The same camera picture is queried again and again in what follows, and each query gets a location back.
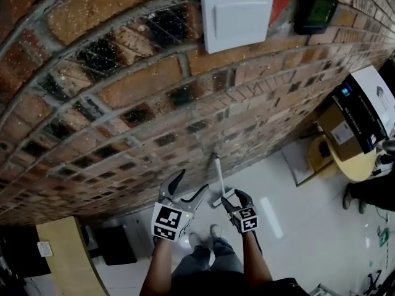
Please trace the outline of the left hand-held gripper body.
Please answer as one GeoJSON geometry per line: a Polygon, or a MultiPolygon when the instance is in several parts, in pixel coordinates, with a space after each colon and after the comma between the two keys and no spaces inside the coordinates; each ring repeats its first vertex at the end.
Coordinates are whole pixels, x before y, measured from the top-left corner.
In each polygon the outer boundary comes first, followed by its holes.
{"type": "Polygon", "coordinates": [[[151,234],[177,242],[190,226],[195,212],[195,196],[174,201],[159,194],[151,219],[151,234]]]}

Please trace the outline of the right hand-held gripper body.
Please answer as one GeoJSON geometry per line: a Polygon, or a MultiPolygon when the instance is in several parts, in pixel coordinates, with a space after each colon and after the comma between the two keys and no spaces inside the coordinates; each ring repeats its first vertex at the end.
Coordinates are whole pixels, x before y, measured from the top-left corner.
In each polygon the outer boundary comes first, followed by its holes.
{"type": "Polygon", "coordinates": [[[259,216],[255,206],[231,212],[230,221],[239,233],[253,231],[259,226],[259,216]]]}

